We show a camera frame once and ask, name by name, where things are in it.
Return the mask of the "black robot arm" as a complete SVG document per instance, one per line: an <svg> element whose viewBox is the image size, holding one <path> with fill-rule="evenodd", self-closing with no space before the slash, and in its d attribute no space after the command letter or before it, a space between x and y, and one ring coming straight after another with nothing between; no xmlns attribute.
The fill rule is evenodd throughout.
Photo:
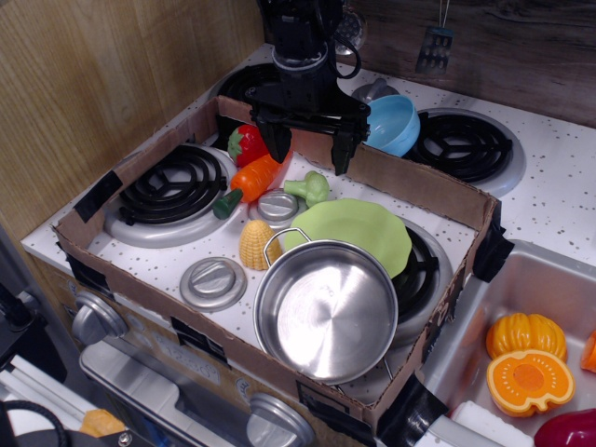
<svg viewBox="0 0 596 447"><path fill-rule="evenodd" d="M371 109L338 86L335 44L353 47L338 33L344 16L342 1L260 1L266 30L273 36L272 61L279 81L251 87L246 96L251 119L269 154L278 163L291 147L291 131L300 129L332 137L332 164L345 174L357 147L365 142Z"/></svg>

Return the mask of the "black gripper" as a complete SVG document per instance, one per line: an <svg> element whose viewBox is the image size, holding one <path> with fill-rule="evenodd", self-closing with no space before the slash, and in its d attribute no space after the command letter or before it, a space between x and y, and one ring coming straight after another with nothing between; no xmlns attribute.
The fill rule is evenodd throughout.
<svg viewBox="0 0 596 447"><path fill-rule="evenodd" d="M274 68L272 75L249 83L245 90L269 155L278 163L286 159L291 129L334 135L334 172L346 174L357 147L369 137L370 107L344 93L329 68L299 74Z"/></svg>

